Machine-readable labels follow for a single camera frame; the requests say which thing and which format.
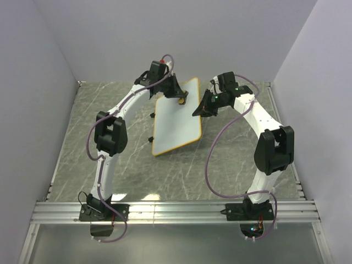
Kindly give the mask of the yellow black eraser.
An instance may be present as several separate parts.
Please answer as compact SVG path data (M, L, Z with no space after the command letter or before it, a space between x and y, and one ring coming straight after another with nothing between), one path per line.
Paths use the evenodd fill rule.
M178 100L178 104L179 104L179 105L185 105L185 104L186 104L186 98L185 98L185 97L180 98L180 99Z

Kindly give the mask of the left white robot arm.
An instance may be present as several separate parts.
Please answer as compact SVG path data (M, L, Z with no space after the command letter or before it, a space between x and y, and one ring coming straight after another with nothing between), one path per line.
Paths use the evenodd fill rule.
M111 205L113 174L119 155L128 143L127 127L130 119L152 96L163 93L166 98L186 98L175 74L158 79L136 79L131 90L109 111L100 111L90 129L86 152L90 160L97 162L93 187L86 197L86 206L98 221L105 221L116 213Z

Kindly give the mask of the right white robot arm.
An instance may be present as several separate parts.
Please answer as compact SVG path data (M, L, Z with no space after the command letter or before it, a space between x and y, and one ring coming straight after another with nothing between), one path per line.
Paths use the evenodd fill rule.
M294 160L294 130L272 118L246 85L222 85L220 92L206 90L192 116L216 116L219 108L227 106L245 118L258 142L254 153L256 173L253 182L239 207L226 207L225 212L238 220L272 220L274 211L269 202L270 192L282 171Z

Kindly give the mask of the yellow framed whiteboard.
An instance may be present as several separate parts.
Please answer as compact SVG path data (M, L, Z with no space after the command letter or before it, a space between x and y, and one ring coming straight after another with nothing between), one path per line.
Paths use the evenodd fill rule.
M202 136L201 117L193 116L200 104L198 78L181 85L188 92L186 103L177 98L160 97L156 101L152 155L159 156L199 140Z

